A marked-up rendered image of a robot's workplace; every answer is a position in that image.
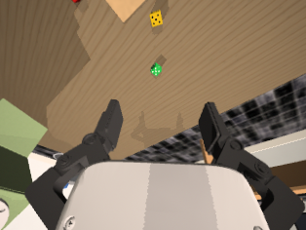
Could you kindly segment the yellow die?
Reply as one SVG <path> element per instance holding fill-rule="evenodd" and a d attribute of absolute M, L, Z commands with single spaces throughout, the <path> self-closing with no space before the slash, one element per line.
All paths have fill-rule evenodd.
<path fill-rule="evenodd" d="M 157 26 L 163 23 L 160 10 L 150 13 L 149 17 L 152 26 Z"/>

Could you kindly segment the tan mat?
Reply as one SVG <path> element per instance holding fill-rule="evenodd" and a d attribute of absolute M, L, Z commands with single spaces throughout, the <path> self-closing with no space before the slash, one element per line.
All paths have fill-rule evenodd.
<path fill-rule="evenodd" d="M 124 22 L 145 0 L 106 0 Z"/>

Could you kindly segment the green die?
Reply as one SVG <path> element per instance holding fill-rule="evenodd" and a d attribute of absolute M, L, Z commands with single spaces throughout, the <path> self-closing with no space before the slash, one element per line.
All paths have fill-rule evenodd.
<path fill-rule="evenodd" d="M 157 76 L 162 71 L 162 67 L 158 63 L 154 63 L 150 72 Z"/>

